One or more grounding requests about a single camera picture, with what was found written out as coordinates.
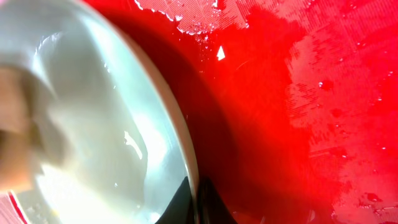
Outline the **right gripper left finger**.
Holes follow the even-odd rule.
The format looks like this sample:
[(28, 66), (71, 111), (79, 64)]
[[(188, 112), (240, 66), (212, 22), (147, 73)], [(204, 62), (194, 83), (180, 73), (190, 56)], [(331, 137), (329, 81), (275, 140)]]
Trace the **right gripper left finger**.
[(165, 212), (155, 224), (196, 224), (197, 194), (192, 189), (188, 177), (185, 177), (172, 197)]

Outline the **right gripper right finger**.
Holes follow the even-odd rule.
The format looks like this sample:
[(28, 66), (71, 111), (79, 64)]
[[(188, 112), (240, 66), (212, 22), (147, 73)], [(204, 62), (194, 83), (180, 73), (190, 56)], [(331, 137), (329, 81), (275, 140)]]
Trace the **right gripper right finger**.
[(209, 178), (200, 182), (198, 211), (201, 224), (237, 224)]

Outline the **light blue plate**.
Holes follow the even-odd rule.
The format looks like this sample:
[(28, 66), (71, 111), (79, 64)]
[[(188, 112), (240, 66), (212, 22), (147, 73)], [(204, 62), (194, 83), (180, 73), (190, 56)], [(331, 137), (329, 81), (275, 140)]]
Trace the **light blue plate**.
[(54, 93), (66, 140), (58, 167), (40, 162), (10, 199), (26, 223), (156, 223), (182, 180), (197, 193), (192, 140), (147, 54), (80, 1), (1, 2), (1, 66)]

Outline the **green yellow sponge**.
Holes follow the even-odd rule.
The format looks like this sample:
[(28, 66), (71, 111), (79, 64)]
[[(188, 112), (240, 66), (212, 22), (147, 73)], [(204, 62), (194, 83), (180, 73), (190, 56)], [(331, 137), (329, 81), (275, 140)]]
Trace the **green yellow sponge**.
[(1, 66), (1, 192), (32, 188), (39, 163), (64, 165), (66, 140), (50, 119), (51, 89), (29, 71)]

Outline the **red plastic tray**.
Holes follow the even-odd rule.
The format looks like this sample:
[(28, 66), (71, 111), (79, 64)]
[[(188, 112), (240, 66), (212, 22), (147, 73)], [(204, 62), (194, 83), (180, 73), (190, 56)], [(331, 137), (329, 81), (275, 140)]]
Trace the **red plastic tray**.
[(397, 2), (92, 1), (168, 81), (238, 223), (397, 222)]

